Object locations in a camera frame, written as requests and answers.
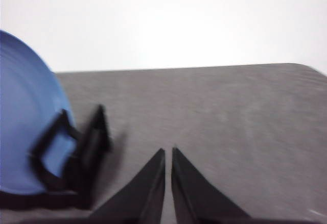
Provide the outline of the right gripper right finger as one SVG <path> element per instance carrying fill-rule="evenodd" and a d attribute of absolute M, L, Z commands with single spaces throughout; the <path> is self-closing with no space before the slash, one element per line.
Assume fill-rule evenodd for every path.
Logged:
<path fill-rule="evenodd" d="M 191 161 L 172 149 L 171 184 L 178 223 L 228 223 L 252 217 L 213 186 Z"/>

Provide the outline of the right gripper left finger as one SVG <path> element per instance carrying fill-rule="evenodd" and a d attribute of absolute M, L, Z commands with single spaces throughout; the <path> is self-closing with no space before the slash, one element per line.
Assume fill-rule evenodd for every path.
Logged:
<path fill-rule="evenodd" d="M 166 187 L 165 150 L 159 149 L 135 177 L 102 206 L 90 223 L 160 223 Z"/>

